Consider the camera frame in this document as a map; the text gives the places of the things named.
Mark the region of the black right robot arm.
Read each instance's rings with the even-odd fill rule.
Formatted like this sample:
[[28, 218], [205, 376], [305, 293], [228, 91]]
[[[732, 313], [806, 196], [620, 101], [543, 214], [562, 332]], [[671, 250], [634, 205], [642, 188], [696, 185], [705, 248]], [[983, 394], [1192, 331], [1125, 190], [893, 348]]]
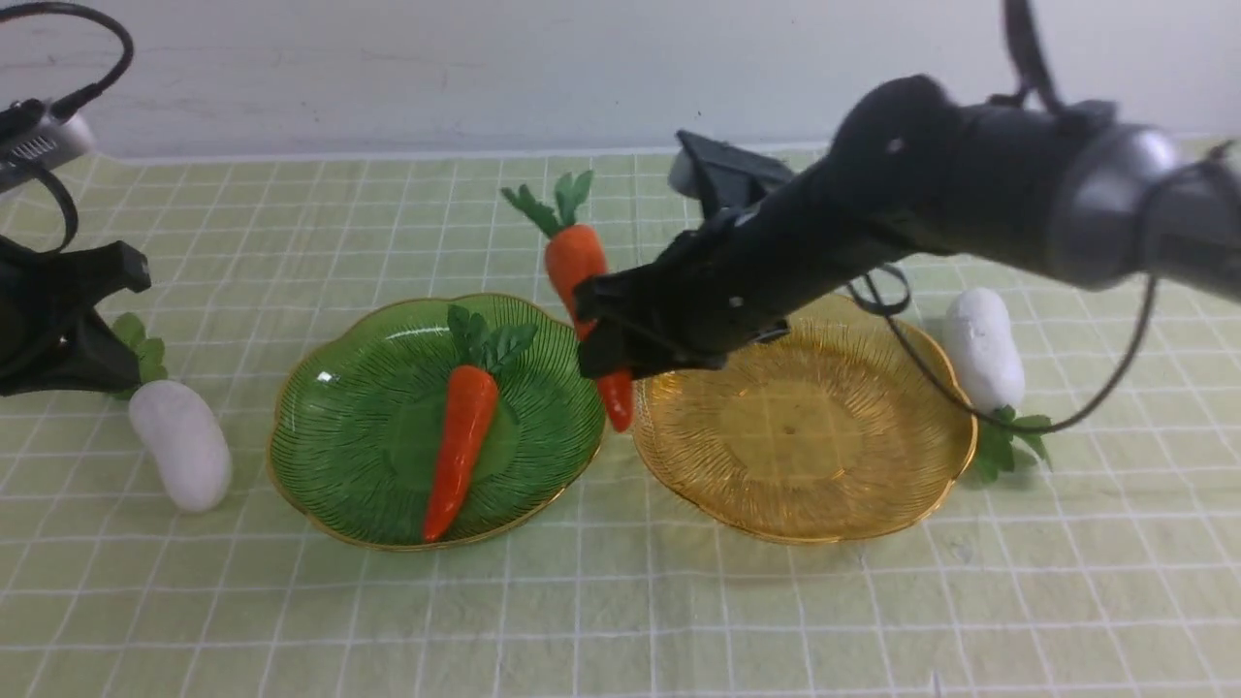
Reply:
[[911, 255], [970, 255], [1078, 289], [1136, 273], [1239, 301], [1239, 176], [1188, 165], [1114, 107], [954, 106], [926, 76], [853, 108], [803, 171], [678, 133], [669, 183], [704, 221], [650, 265], [575, 288], [585, 378], [721, 369], [791, 314]]

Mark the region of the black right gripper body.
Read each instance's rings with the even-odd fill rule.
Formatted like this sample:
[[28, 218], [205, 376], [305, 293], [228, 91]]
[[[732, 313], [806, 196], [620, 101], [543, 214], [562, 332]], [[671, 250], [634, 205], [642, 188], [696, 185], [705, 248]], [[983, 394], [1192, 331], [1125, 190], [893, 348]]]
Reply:
[[854, 277], [854, 230], [839, 215], [795, 222], [728, 215], [685, 231], [652, 265], [576, 286], [585, 378], [719, 370], [787, 332], [789, 314]]

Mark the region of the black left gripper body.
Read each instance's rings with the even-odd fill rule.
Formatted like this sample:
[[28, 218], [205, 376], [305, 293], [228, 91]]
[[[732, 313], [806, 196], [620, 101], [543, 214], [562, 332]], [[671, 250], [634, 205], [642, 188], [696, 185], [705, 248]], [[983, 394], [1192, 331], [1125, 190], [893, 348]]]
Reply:
[[115, 241], [37, 253], [2, 238], [1, 394], [129, 392], [141, 364], [96, 306], [123, 289], [141, 293], [146, 257]]

